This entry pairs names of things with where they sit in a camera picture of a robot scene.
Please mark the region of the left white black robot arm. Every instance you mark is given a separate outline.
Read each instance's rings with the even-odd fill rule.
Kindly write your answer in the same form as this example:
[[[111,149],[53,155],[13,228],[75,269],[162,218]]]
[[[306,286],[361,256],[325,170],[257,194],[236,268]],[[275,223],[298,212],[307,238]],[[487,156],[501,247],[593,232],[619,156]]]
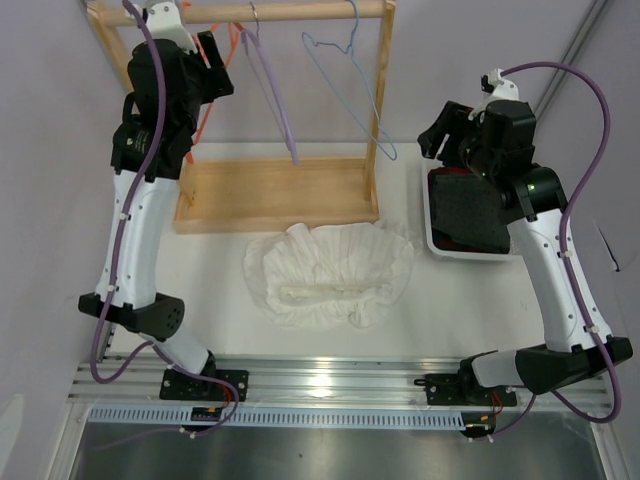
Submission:
[[[165,217],[179,190],[200,109],[234,87],[210,31],[186,51],[169,39],[132,52],[133,86],[113,136],[114,215],[107,258],[80,312],[124,327],[185,371],[182,388],[197,400],[216,390],[213,355],[183,326],[184,302],[158,292],[156,262]]]

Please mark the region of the white pleated skirt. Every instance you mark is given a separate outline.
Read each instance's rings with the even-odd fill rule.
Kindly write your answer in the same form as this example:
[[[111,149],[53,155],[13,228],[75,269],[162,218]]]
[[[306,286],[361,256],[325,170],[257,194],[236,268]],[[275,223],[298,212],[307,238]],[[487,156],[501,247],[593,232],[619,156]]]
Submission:
[[[415,260],[411,237],[394,224],[298,223],[250,242],[243,275],[254,304],[276,325],[368,330],[387,320]]]

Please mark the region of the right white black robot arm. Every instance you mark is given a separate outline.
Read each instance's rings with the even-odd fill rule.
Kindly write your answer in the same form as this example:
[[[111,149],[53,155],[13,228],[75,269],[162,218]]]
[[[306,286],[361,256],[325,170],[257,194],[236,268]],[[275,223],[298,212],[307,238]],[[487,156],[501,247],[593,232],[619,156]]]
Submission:
[[[499,218],[523,257],[541,311],[544,341],[461,361],[458,395],[479,403],[493,388],[521,386],[540,395],[593,378],[632,358],[629,339],[600,315],[560,223],[568,202],[557,174],[534,162],[536,117],[526,102],[496,100],[477,116],[449,101],[418,136],[425,158],[463,168],[499,195]]]

